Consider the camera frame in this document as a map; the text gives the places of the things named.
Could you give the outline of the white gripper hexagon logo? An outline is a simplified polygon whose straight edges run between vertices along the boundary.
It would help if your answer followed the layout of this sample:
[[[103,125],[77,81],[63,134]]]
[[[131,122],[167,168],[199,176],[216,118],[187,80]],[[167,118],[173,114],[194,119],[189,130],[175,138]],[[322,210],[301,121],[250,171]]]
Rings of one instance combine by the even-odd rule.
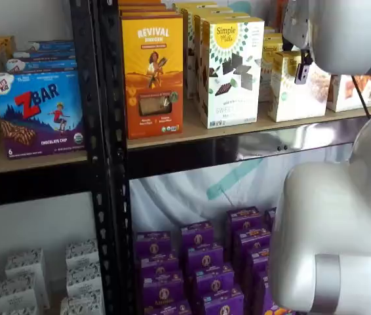
[[[311,48],[311,1],[289,0],[284,11],[283,36],[301,51],[301,62],[298,64],[294,83],[303,85],[307,81],[309,67],[313,63]]]

